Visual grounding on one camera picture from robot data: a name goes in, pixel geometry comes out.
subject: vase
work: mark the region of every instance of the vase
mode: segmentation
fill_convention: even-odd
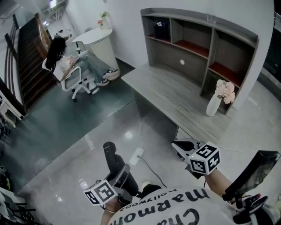
[[[102,19],[102,24],[104,26],[104,29],[110,29],[110,25],[109,25],[109,22],[108,22],[107,18],[103,17],[101,19]]]
[[[214,94],[207,106],[206,114],[208,116],[213,116],[220,106],[221,99],[218,98],[216,94]]]

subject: ceiling light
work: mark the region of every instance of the ceiling light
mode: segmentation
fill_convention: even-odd
[[[50,8],[54,8],[57,5],[57,0],[52,0],[50,2]]]

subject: white cable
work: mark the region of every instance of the white cable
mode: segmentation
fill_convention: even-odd
[[[256,153],[256,151],[254,151],[252,149],[238,150],[238,149],[232,149],[232,148],[225,148],[225,147],[220,146],[220,145],[217,145],[217,146],[221,147],[222,149],[230,149],[230,150],[235,150],[235,151],[238,151],[238,152],[244,152],[244,151],[250,150],[250,151]]]

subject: t-shirt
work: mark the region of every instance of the t-shirt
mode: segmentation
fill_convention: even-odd
[[[56,76],[56,78],[59,81],[63,77],[63,72],[65,70],[67,70],[67,68],[69,66],[70,66],[70,60],[67,57],[65,57],[65,56],[63,56],[60,61],[57,61],[56,68],[54,69],[53,74]]]
[[[236,214],[233,206],[208,189],[159,189],[123,207],[109,225],[235,225]]]

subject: gray tile floor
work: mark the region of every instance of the gray tile floor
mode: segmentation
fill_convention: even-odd
[[[245,104],[232,120],[219,145],[235,151],[222,149],[222,163],[219,169],[231,180],[248,165],[254,152],[259,149],[281,152],[281,103],[256,83]],[[103,144],[116,144],[117,153],[129,162],[136,148],[143,148],[143,157],[168,187],[199,185],[204,178],[196,180],[170,149],[170,143],[159,134],[157,126],[165,125],[165,118],[157,112],[140,119],[135,102],[132,102],[109,117],[82,139],[71,146],[51,165],[37,176],[31,185],[29,204],[37,209],[43,224],[90,225],[99,224],[102,209],[93,207],[85,198],[80,183],[89,185],[108,174]],[[281,186],[281,161],[265,179],[264,183],[250,194],[268,195],[268,204],[276,204]],[[131,173],[138,185],[150,180],[161,185],[147,166],[139,161],[131,166]]]
[[[121,75],[133,68],[118,61]],[[94,127],[133,100],[130,87],[121,79],[71,99],[72,92],[56,86],[29,111],[13,129],[0,161],[11,173],[14,191],[19,191],[48,164]]]

